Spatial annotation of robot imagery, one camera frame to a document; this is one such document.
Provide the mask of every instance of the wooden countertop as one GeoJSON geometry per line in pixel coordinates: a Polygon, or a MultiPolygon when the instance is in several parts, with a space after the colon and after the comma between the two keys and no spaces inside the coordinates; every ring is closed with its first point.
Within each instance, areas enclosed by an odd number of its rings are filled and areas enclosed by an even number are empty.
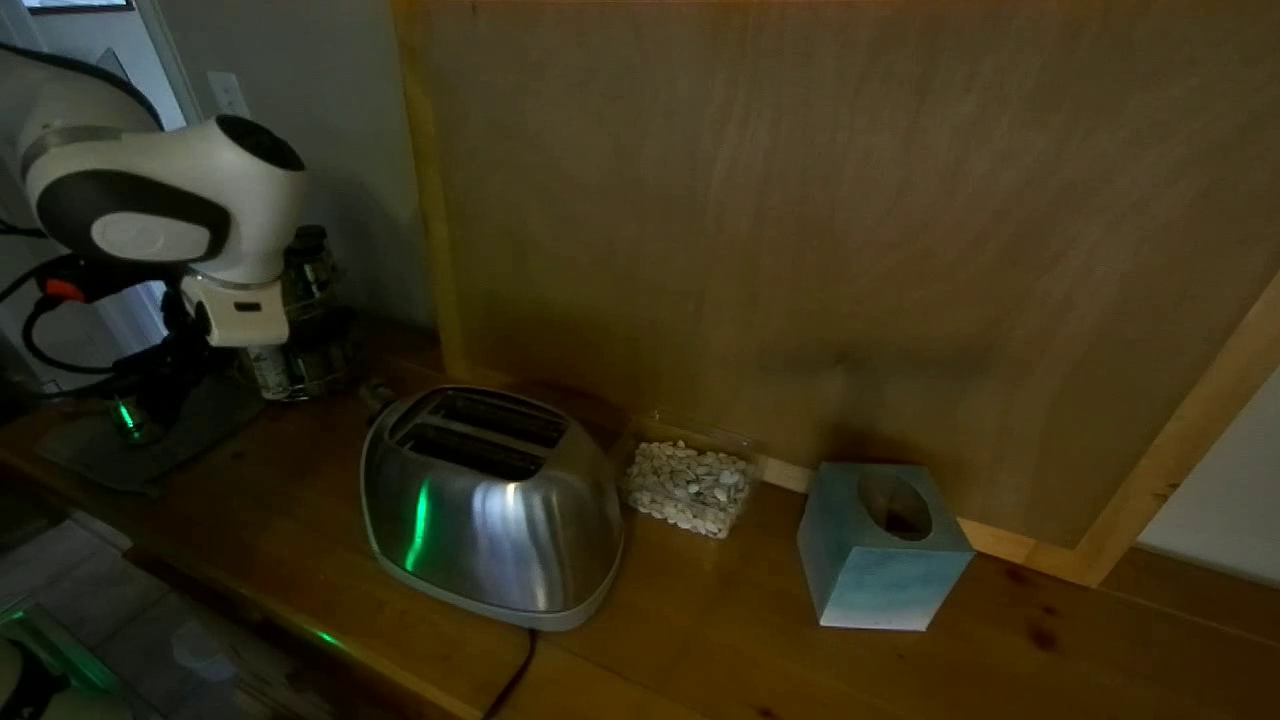
{"type": "MultiPolygon", "coordinates": [[[[427,345],[370,341],[370,357],[394,390],[433,381],[427,345]]],[[[525,634],[438,604],[373,559],[355,392],[266,413],[151,502],[38,461],[52,424],[0,430],[0,477],[111,519],[421,702],[478,717],[521,668],[525,634]]],[[[1148,559],[1085,593],[975,559],[924,635],[824,634],[795,556],[799,508],[760,488],[724,545],[629,518],[610,604],[542,640],[509,717],[1280,717],[1277,593],[1148,559]]]]}

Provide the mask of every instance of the tissue box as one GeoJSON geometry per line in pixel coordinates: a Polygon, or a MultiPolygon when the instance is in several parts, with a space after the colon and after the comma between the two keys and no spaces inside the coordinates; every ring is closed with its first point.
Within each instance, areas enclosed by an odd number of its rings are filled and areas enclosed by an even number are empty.
{"type": "Polygon", "coordinates": [[[973,549],[924,467],[824,465],[799,559],[824,630],[924,634],[973,549]]]}

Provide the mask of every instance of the toaster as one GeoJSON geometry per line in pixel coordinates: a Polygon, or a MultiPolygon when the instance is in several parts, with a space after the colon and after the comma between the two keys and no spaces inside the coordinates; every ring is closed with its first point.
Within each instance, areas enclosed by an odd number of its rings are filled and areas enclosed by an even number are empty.
{"type": "Polygon", "coordinates": [[[491,390],[388,406],[364,436],[362,506],[394,578],[542,634],[583,626],[625,554],[602,443],[567,413],[491,390]]]}

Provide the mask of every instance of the toaster slot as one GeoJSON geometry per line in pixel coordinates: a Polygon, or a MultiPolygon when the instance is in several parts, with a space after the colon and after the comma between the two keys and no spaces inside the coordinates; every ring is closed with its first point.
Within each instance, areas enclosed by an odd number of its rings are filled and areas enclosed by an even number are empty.
{"type": "Polygon", "coordinates": [[[468,424],[538,450],[556,450],[563,415],[500,392],[440,392],[427,410],[438,422],[468,424]]]}
{"type": "Polygon", "coordinates": [[[528,457],[521,450],[468,436],[458,430],[440,430],[440,424],[409,430],[403,450],[413,450],[415,457],[448,461],[500,482],[528,482],[534,471],[542,471],[542,457],[528,457]]]}

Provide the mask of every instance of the light blue tissue box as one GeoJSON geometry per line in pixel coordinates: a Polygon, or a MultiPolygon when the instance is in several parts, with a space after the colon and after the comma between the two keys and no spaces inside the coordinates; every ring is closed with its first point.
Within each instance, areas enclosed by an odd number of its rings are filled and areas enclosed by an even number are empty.
{"type": "Polygon", "coordinates": [[[815,467],[799,563],[824,630],[924,634],[970,559],[973,549],[924,467],[815,467]]]}

